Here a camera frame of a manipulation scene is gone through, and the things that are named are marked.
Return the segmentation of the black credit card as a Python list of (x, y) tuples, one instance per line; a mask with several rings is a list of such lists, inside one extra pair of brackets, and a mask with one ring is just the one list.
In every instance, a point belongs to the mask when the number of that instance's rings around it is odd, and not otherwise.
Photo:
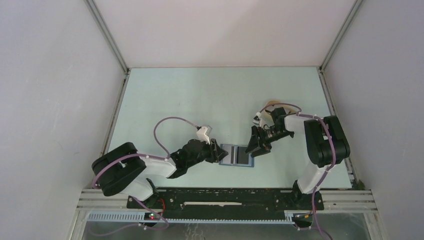
[(246, 146), (237, 146), (235, 163), (238, 165), (250, 165), (250, 155), (246, 153)]

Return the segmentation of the grey striped card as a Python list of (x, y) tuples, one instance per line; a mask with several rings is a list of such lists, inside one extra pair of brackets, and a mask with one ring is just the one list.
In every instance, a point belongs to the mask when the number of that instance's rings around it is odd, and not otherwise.
[(227, 155), (221, 160), (221, 164), (230, 165), (233, 159), (233, 146), (228, 144), (223, 144), (222, 149), (227, 152)]

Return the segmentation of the blue card holder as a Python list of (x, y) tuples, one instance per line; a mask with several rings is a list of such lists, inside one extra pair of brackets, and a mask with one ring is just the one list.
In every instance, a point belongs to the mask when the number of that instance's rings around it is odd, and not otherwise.
[(227, 151), (228, 155), (218, 163), (219, 165), (248, 168), (254, 167), (254, 158), (250, 153), (246, 153), (247, 146), (221, 144), (220, 147)]

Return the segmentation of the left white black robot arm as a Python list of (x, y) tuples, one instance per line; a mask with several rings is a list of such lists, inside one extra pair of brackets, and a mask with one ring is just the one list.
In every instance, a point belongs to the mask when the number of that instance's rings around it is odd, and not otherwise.
[(199, 163), (218, 163), (228, 154), (214, 138), (210, 143), (191, 139), (168, 157), (140, 153), (132, 142), (126, 142), (92, 163), (92, 187), (106, 197), (127, 194), (145, 208), (153, 208), (158, 194), (151, 176), (176, 179)]

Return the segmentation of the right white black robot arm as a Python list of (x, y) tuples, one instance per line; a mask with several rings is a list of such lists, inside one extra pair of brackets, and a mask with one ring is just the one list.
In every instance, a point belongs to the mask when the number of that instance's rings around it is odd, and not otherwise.
[(270, 103), (253, 118), (251, 136), (245, 152), (252, 157), (266, 155), (272, 143), (295, 135), (305, 137), (309, 162), (293, 184), (291, 204), (304, 209), (315, 199), (328, 173), (351, 153), (350, 145), (337, 116), (317, 115), (288, 109), (288, 103)]

